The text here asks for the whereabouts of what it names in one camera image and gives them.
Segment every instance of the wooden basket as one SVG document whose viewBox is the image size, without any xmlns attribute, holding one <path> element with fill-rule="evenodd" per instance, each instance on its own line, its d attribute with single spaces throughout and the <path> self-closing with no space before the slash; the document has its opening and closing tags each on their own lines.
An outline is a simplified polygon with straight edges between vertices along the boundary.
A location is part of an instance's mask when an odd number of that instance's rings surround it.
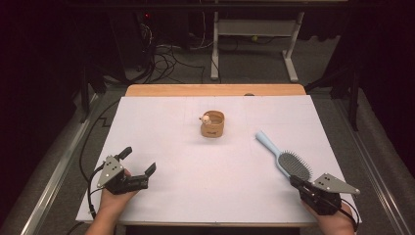
<svg viewBox="0 0 415 235">
<path fill-rule="evenodd" d="M 204 115 L 206 114 L 208 114 L 211 124 L 202 123 L 202 135 L 208 138 L 217 138 L 222 136 L 223 128 L 225 126 L 225 115 L 219 111 L 207 111 Z"/>
</svg>

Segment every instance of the wire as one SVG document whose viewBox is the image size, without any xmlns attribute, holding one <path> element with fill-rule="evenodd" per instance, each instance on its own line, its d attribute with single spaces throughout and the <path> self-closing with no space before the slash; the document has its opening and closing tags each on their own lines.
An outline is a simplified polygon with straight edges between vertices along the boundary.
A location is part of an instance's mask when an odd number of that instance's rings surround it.
<svg viewBox="0 0 415 235">
<path fill-rule="evenodd" d="M 86 182 L 88 182 L 88 177 L 86 176 L 85 171 L 83 170 L 83 167 L 82 167 L 82 157 L 83 157 L 83 153 L 84 153 L 84 151 L 85 151 L 86 144 L 87 144 L 87 142 L 88 142 L 88 140 L 89 140 L 89 136 L 91 135 L 92 130 L 94 129 L 94 127 L 95 127 L 95 125 L 97 124 L 98 120 L 103 120 L 103 121 L 104 121 L 104 123 L 103 123 L 102 127 L 110 127 L 110 126 L 111 126 L 110 124 L 107 124 L 107 118 L 106 118 L 106 117 L 103 117 L 103 114 L 104 114 L 107 110 L 109 110 L 109 109 L 110 109 L 113 105 L 115 105 L 115 104 L 116 104 L 116 103 L 118 103 L 118 102 L 119 102 L 119 100 L 116 100 L 115 102 L 111 103 L 111 104 L 110 104 L 110 105 L 109 105 L 106 109 L 104 109 L 104 110 L 100 113 L 100 115 L 98 116 L 98 118 L 97 118 L 97 119 L 94 121 L 94 123 L 92 124 L 91 129 L 89 129 L 88 134 L 86 135 L 85 142 L 83 143 L 83 145 L 82 145 L 82 149 L 81 149 L 80 154 L 79 154 L 79 162 L 78 162 L 78 164 L 79 164 L 79 170 L 80 170 L 80 172 L 81 172 L 81 174 L 82 174 L 82 176 L 83 176 L 83 178 L 85 179 L 85 181 L 86 181 Z"/>
<path fill-rule="evenodd" d="M 211 60 L 211 62 L 213 63 L 213 65 L 216 67 L 216 69 L 217 69 L 217 77 L 219 78 L 219 84 L 222 84 L 222 77 L 220 76 L 220 71 L 219 71 L 219 68 L 217 67 L 217 64 L 214 62 L 214 60 L 213 59 L 210 59 Z"/>
<path fill-rule="evenodd" d="M 360 216 L 359 216 L 359 213 L 357 212 L 357 209 L 354 207 L 354 206 L 352 206 L 351 205 L 351 203 L 350 202 L 348 202 L 348 201 L 346 201 L 346 200 L 344 200 L 344 199 L 342 199 L 342 201 L 343 202 L 345 202 L 345 203 L 347 203 L 353 210 L 354 210 L 354 213 L 356 214 L 356 217 L 357 217 L 357 221 L 354 223 L 355 224 L 355 226 L 354 226 L 354 232 L 356 232 L 357 231 L 357 229 L 358 229 L 358 227 L 359 227 L 359 223 L 360 223 Z"/>
<path fill-rule="evenodd" d="M 80 225 L 84 224 L 84 222 L 78 222 L 76 225 L 74 225 L 67 233 L 67 235 L 70 235 L 70 233 L 72 233 L 77 227 L 79 227 Z"/>
<path fill-rule="evenodd" d="M 94 205 L 92 204 L 92 201 L 91 201 L 91 195 L 92 195 L 91 194 L 91 184 L 92 184 L 92 179 L 94 178 L 95 174 L 97 174 L 100 170 L 102 170 L 104 168 L 104 164 L 105 163 L 98 166 L 98 168 L 96 168 L 94 170 L 94 172 L 92 172 L 92 174 L 91 174 L 91 176 L 89 177 L 89 180 L 88 180 L 87 198 L 88 198 L 89 212 L 91 213 L 92 218 L 94 218 L 94 219 L 95 219 L 95 216 L 97 215 L 97 213 L 95 212 Z"/>
<path fill-rule="evenodd" d="M 100 191 L 100 190 L 103 190 L 103 189 L 102 189 L 102 188 L 95 189 L 94 191 L 92 191 L 92 192 L 91 192 L 91 195 L 93 195 L 95 192 L 98 192 L 98 191 Z"/>
<path fill-rule="evenodd" d="M 171 56 L 174 58 L 174 60 L 175 60 L 178 64 L 180 64 L 180 65 L 182 65 L 182 66 L 189 67 L 189 68 L 202 69 L 202 73 L 201 73 L 201 84 L 203 84 L 203 83 L 204 83 L 204 72 L 205 72 L 205 67 L 204 67 L 204 66 L 191 66 L 191 65 L 187 65 L 187 64 L 184 64 L 184 63 L 180 62 L 180 61 L 179 61 L 179 60 L 177 60 L 177 58 L 174 56 L 173 48 L 171 48 Z"/>
</svg>

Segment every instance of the hairbrush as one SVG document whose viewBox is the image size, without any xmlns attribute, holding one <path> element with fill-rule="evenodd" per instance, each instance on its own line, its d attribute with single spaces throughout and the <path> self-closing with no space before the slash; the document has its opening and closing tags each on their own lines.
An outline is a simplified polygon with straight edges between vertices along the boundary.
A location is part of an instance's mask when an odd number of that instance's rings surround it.
<svg viewBox="0 0 415 235">
<path fill-rule="evenodd" d="M 311 170 L 308 164 L 297 154 L 291 151 L 281 152 L 262 131 L 258 132 L 255 137 L 275 155 L 275 164 L 288 178 L 291 175 L 306 181 L 311 178 Z"/>
</svg>

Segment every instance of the human arm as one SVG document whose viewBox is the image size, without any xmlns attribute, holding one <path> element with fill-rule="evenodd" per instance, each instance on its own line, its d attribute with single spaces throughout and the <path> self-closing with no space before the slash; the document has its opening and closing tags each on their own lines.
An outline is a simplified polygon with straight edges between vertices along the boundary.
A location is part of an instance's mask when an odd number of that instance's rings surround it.
<svg viewBox="0 0 415 235">
<path fill-rule="evenodd" d="M 86 231 L 86 235 L 112 235 L 119 216 L 124 211 L 128 202 L 138 191 L 114 195 L 107 189 L 102 190 L 101 204 L 94 221 Z"/>
<path fill-rule="evenodd" d="M 317 219 L 320 230 L 325 235 L 353 235 L 353 224 L 349 217 L 340 211 L 333 215 L 319 215 L 309 205 L 301 201 L 304 207 Z M 342 209 L 351 215 L 351 209 L 348 205 L 342 203 Z"/>
</svg>

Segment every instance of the white tabletop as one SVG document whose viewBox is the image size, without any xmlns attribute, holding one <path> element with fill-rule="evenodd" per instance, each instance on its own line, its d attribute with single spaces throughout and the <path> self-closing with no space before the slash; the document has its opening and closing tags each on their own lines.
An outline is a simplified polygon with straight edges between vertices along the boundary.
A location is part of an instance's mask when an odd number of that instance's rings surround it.
<svg viewBox="0 0 415 235">
<path fill-rule="evenodd" d="M 200 134 L 199 117 L 208 110 L 225 114 L 220 138 Z M 97 166 L 131 146 L 133 152 L 121 161 L 124 167 L 138 175 L 156 162 L 157 170 L 120 223 L 314 224 L 298 190 L 255 139 L 260 130 L 280 150 L 303 158 L 312 168 L 311 180 L 324 172 L 344 180 L 309 96 L 123 97 Z M 354 205 L 350 195 L 342 198 Z M 93 194 L 96 209 L 99 199 L 99 192 Z M 76 220 L 92 220 L 86 198 Z"/>
</svg>

